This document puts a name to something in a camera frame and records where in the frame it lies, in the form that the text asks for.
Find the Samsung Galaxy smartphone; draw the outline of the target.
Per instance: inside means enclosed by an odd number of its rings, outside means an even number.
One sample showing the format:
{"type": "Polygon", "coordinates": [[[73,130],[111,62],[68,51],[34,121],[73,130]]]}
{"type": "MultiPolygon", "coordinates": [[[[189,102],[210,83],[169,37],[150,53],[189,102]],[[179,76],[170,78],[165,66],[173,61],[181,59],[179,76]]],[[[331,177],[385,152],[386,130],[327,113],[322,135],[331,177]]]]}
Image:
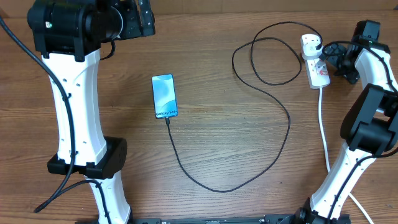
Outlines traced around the Samsung Galaxy smartphone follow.
{"type": "Polygon", "coordinates": [[[174,76],[170,74],[152,77],[155,117],[170,118],[178,115],[174,76]]]}

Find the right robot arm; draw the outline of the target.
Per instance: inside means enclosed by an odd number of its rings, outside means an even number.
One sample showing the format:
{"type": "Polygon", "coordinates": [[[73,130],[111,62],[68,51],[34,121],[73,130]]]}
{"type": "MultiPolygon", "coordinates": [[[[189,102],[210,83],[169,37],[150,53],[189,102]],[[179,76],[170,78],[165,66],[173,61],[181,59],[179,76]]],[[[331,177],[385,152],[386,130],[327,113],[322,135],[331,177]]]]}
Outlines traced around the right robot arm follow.
{"type": "Polygon", "coordinates": [[[363,172],[378,158],[397,153],[397,82],[389,47],[378,41],[380,23],[359,21],[350,41],[323,45],[320,35],[303,36],[302,57],[311,67],[329,62],[338,76],[361,81],[363,90],[340,128],[343,144],[320,188],[282,223],[350,223],[341,209],[363,172]]]}

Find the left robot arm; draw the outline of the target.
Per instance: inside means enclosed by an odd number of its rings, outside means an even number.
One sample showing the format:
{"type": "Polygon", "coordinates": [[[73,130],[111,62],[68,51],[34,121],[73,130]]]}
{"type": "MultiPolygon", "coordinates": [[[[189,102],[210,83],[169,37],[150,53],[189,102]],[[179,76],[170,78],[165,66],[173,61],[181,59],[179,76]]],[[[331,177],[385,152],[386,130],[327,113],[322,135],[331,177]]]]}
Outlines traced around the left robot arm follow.
{"type": "Polygon", "coordinates": [[[60,140],[49,172],[84,176],[99,223],[132,223],[121,180],[127,142],[102,132],[97,76],[103,43],[155,34],[150,2],[36,1],[27,21],[41,62],[52,72],[60,140]]]}

